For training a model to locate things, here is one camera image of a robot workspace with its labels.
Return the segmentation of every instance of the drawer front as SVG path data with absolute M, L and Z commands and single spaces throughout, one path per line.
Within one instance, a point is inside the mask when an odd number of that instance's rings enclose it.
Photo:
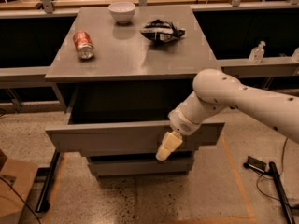
M 184 137 L 178 151 L 215 145 L 224 121 L 206 120 L 191 136 Z M 167 131 L 169 121 L 107 124 L 80 124 L 49 127 L 46 132 L 59 152 L 80 152 L 84 157 L 155 153 Z
M 171 161 L 158 162 L 155 160 L 140 161 L 101 161 L 88 165 L 94 176 L 110 175 L 146 175 L 161 173 L 188 173 L 192 169 L 193 157 Z

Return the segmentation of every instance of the gray tabletop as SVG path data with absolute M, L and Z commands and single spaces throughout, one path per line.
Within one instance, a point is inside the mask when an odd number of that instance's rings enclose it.
M 139 29 L 149 21 L 171 21 L 186 29 L 180 40 L 163 45 L 149 41 Z M 82 61 L 73 35 L 86 31 L 95 47 L 94 58 Z M 76 17 L 46 81 L 85 82 L 193 77 L 217 68 L 217 60 L 189 6 L 137 7 L 132 22 L 117 24 L 107 7 L 85 7 Z

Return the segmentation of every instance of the crumpled bag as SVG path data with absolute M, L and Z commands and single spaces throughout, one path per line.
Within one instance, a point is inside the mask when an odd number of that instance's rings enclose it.
M 140 33 L 154 42 L 169 42 L 185 35 L 185 29 L 178 29 L 171 21 L 157 19 L 149 22 Z

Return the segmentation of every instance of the soda can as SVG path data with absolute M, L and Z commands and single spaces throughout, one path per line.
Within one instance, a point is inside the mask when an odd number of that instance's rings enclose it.
M 73 36 L 78 56 L 82 59 L 90 59 L 94 55 L 94 46 L 91 37 L 84 31 L 78 31 Z

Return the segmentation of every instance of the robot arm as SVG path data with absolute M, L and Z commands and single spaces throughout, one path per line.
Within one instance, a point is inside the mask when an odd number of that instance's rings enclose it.
M 169 113 L 172 133 L 167 133 L 156 158 L 164 161 L 208 117 L 226 106 L 239 109 L 271 129 L 299 143 L 299 98 L 255 89 L 219 70 L 207 69 L 193 81 L 194 92 Z

